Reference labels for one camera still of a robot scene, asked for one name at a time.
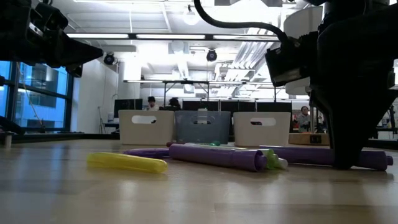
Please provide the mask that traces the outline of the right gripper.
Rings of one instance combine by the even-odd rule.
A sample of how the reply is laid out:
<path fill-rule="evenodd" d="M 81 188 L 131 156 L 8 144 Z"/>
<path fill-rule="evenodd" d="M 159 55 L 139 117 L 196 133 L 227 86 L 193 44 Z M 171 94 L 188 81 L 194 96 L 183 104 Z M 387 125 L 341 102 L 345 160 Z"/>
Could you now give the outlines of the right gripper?
<path fill-rule="evenodd" d="M 337 84 L 388 89 L 397 59 L 397 6 L 327 6 L 317 40 L 314 88 Z M 349 169 L 389 107 L 396 91 L 313 91 L 310 101 L 325 115 L 333 166 Z"/>

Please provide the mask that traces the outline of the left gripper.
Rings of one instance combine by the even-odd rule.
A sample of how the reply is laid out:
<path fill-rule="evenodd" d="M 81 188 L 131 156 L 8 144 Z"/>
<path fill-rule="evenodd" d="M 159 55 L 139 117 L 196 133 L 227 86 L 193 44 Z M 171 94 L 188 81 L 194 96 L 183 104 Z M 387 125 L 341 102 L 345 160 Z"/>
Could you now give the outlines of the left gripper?
<path fill-rule="evenodd" d="M 15 40 L 22 49 L 17 58 L 25 63 L 65 67 L 73 77 L 82 77 L 83 64 L 103 55 L 103 50 L 71 39 L 61 31 L 61 12 L 50 1 L 32 7 L 31 1 L 14 1 Z"/>

